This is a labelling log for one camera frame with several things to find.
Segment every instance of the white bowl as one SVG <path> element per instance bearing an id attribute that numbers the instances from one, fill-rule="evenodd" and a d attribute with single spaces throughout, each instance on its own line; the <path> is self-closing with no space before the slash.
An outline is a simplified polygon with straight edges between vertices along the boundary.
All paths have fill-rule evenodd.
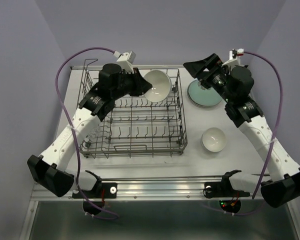
<path id="1" fill-rule="evenodd" d="M 144 94 L 144 97 L 153 103 L 165 100 L 171 92 L 172 84 L 170 77 L 163 71 L 152 70 L 144 79 L 152 84 L 152 88 Z"/>
<path id="2" fill-rule="evenodd" d="M 227 138 L 221 129 L 212 127 L 202 134 L 201 144 L 210 152 L 217 153 L 225 148 Z"/>

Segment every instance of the gray wall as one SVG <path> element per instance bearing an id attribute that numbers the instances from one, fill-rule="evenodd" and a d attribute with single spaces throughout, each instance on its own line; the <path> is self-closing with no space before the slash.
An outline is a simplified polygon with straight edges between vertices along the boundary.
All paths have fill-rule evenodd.
<path id="1" fill-rule="evenodd" d="M 284 0 L 36 0 L 65 57 L 88 47 L 133 50 L 135 64 L 180 65 L 232 48 L 256 51 Z M 99 65 L 109 53 L 82 55 Z"/>
<path id="2" fill-rule="evenodd" d="M 275 64 L 282 78 L 284 99 L 278 139 L 300 164 L 300 0 L 286 1 L 257 52 Z M 259 59 L 254 58 L 250 68 L 255 79 L 254 97 L 273 127 L 279 104 L 278 81 L 273 70 Z M 300 198 L 297 201 L 300 209 Z"/>
<path id="3" fill-rule="evenodd" d="M 34 183 L 27 159 L 54 137 L 54 76 L 64 59 L 33 0 L 0 0 L 0 240 L 19 239 Z"/>

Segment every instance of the dish rack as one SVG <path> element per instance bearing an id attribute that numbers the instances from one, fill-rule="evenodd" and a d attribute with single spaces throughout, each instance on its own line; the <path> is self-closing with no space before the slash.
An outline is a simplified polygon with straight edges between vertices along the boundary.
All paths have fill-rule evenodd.
<path id="1" fill-rule="evenodd" d="M 97 59 L 86 59 L 82 70 L 77 107 L 98 82 L 99 70 L 90 68 Z M 143 96 L 125 96 L 84 139 L 80 151 L 86 158 L 181 155 L 188 144 L 179 69 L 139 68 L 141 75 L 152 70 L 165 72 L 172 88 L 161 102 Z"/>

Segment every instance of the purple cable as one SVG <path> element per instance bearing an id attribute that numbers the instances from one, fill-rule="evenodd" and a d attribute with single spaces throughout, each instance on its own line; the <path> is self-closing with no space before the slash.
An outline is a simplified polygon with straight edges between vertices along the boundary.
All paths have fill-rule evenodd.
<path id="1" fill-rule="evenodd" d="M 248 215 L 255 214 L 255 213 L 259 212 L 265 206 L 265 203 L 266 202 L 263 201 L 263 203 L 253 211 L 244 212 L 244 213 L 235 213 L 234 216 L 248 216 Z M 201 206 L 206 208 L 206 209 L 209 209 L 209 210 L 213 210 L 213 211 L 220 212 L 220 213 L 223 213 L 223 214 L 232 215 L 231 212 L 227 212 L 227 211 L 224 211 L 224 210 L 221 210 L 221 209 L 217 209 L 217 208 L 214 208 L 214 207 L 211 207 L 211 206 L 207 206 L 205 204 L 201 204 Z"/>
<path id="2" fill-rule="evenodd" d="M 278 70 L 276 69 L 276 67 L 268 59 L 266 59 L 263 56 L 260 56 L 259 54 L 253 53 L 253 52 L 244 51 L 244 53 L 245 54 L 253 55 L 255 57 L 258 57 L 258 58 L 266 61 L 273 68 L 273 70 L 275 72 L 275 75 L 278 78 L 279 88 L 280 88 L 280 101 L 279 101 L 278 114 L 277 114 L 276 122 L 275 122 L 275 125 L 274 125 L 274 128 L 273 128 L 273 131 L 272 131 L 272 137 L 271 137 L 271 143 L 270 143 L 269 151 L 268 151 L 268 154 L 267 154 L 266 159 L 264 161 L 264 165 L 263 165 L 263 168 L 262 168 L 262 171 L 261 171 L 258 183 L 256 184 L 255 190 L 254 190 L 253 195 L 252 195 L 252 199 L 254 199 L 255 196 L 256 196 L 256 194 L 257 194 L 257 192 L 258 192 L 258 189 L 259 189 L 259 187 L 261 185 L 262 178 L 265 175 L 268 163 L 269 163 L 270 158 L 271 158 L 271 153 L 272 153 L 272 150 L 274 148 L 274 141 L 273 140 L 277 136 L 277 130 L 278 130 L 278 126 L 279 126 L 280 119 L 281 119 L 281 111 L 282 111 L 282 103 L 283 103 L 283 97 L 284 97 L 284 90 L 283 90 L 283 87 L 282 87 L 282 81 L 281 81 L 280 75 L 278 73 Z"/>
<path id="3" fill-rule="evenodd" d="M 74 127 L 72 121 L 71 121 L 71 118 L 70 118 L 70 115 L 68 113 L 68 110 L 65 106 L 65 104 L 63 103 L 62 101 L 62 98 L 61 98 L 61 94 L 60 94 L 60 91 L 59 91 L 59 87 L 58 87 L 58 79 L 59 79 L 59 75 L 60 75 L 60 72 L 61 70 L 64 68 L 64 66 L 71 60 L 73 59 L 74 57 L 84 53 L 84 52 L 87 52 L 87 51 L 90 51 L 90 50 L 105 50 L 105 51 L 108 51 L 112 54 L 115 53 L 115 51 L 111 50 L 111 49 L 108 49 L 108 48 L 104 48 L 104 47 L 90 47 L 90 48 L 86 48 L 82 51 L 79 51 L 75 54 L 73 54 L 72 56 L 70 56 L 68 59 L 66 59 L 64 61 L 64 63 L 60 66 L 58 72 L 56 73 L 56 76 L 55 76 L 55 90 L 56 90 L 56 93 L 58 95 L 58 98 L 59 98 L 59 101 L 60 101 L 60 104 L 61 104 L 61 107 L 64 111 L 64 114 L 66 116 L 66 119 L 68 120 L 68 123 L 71 127 Z M 89 200 L 89 198 L 84 194 L 84 192 L 82 191 L 82 189 L 80 188 L 79 186 L 79 175 L 80 175 L 80 170 L 81 170 L 81 159 L 80 159 L 80 149 L 79 149 L 79 145 L 78 145 L 78 139 L 77 139 L 77 135 L 76 135 L 76 132 L 74 129 L 71 129 L 72 131 L 72 136 L 73 136 L 73 139 L 74 139 L 74 146 L 75 146 L 75 152 L 76 152 L 76 157 L 77 157 L 77 160 L 78 160 L 78 169 L 77 169 L 77 174 L 76 174 L 76 178 L 75 178 L 75 183 L 77 185 L 77 188 L 80 192 L 80 194 L 82 195 L 82 197 L 91 205 L 93 206 L 94 208 L 104 212 L 104 213 L 108 213 L 108 214 L 111 214 L 111 215 L 114 215 L 115 217 L 100 217 L 100 216 L 93 216 L 94 218 L 96 219 L 103 219 L 103 220 L 115 220 L 115 219 L 118 219 L 119 218 L 119 215 L 115 212 L 112 212 L 112 211 L 109 211 L 109 210 L 105 210 L 97 205 L 95 205 L 92 201 Z"/>

